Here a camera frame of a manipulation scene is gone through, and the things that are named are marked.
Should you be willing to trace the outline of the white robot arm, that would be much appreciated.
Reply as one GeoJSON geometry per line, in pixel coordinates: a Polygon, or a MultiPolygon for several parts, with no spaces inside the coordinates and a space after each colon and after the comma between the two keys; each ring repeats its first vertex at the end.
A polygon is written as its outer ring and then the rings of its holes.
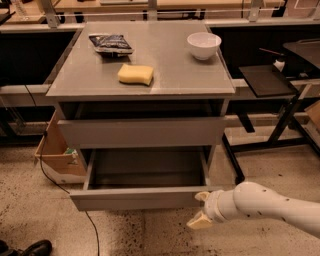
{"type": "Polygon", "coordinates": [[[204,205],[187,222],[194,230],[234,219],[270,218],[320,238],[319,203],[286,197],[258,183],[242,182],[233,190],[199,192],[195,199],[204,205]]]}

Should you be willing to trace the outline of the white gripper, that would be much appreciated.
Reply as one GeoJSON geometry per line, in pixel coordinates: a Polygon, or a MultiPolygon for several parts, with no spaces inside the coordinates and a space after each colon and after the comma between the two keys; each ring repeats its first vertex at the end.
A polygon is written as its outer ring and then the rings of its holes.
{"type": "Polygon", "coordinates": [[[215,223],[223,223],[231,220],[235,216],[235,204],[233,200],[233,191],[214,191],[198,192],[195,199],[204,203],[204,212],[199,211],[191,220],[187,222],[187,226],[191,229],[205,229],[215,223]]]}

